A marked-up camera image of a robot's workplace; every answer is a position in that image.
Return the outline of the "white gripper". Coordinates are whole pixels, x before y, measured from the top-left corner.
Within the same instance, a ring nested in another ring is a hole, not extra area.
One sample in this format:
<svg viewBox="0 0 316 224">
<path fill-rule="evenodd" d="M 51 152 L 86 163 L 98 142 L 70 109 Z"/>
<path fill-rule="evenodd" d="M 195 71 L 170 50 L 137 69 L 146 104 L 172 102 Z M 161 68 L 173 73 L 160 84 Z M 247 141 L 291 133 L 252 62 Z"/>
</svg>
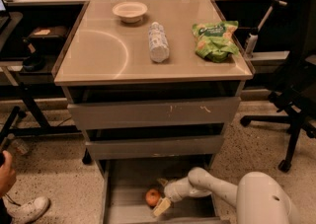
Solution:
<svg viewBox="0 0 316 224">
<path fill-rule="evenodd" d="M 164 187 L 164 195 L 160 198 L 157 205 L 152 210 L 155 217 L 160 216 L 171 206 L 171 202 L 179 202 L 187 197 L 201 198 L 211 195 L 211 191 L 201 187 L 196 181 L 192 181 L 189 177 L 179 180 L 168 181 L 159 178 L 157 182 Z"/>
</svg>

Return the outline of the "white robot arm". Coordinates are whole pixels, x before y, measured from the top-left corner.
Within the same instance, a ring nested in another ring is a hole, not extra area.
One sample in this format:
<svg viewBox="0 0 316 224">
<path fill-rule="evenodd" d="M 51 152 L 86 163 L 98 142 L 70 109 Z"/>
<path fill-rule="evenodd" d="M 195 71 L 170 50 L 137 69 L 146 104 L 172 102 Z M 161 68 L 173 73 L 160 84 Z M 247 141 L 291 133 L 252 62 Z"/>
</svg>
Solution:
<svg viewBox="0 0 316 224">
<path fill-rule="evenodd" d="M 238 224 L 301 224 L 299 211 L 291 198 L 265 173 L 250 172 L 234 185 L 203 168 L 194 167 L 184 178 L 164 181 L 162 185 L 164 195 L 152 210 L 155 217 L 186 197 L 215 194 L 236 209 Z"/>
</svg>

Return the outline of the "person's hand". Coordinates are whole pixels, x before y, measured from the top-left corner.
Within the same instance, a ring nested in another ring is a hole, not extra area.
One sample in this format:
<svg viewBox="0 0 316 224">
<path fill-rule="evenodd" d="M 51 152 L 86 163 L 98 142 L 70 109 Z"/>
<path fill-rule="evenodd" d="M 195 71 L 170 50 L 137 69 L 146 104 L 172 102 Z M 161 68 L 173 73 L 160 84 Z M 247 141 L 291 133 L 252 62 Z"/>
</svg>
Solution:
<svg viewBox="0 0 316 224">
<path fill-rule="evenodd" d="M 3 197 L 15 184 L 16 171 L 13 168 L 13 157 L 12 155 L 4 150 L 4 163 L 0 167 L 0 197 Z"/>
</svg>

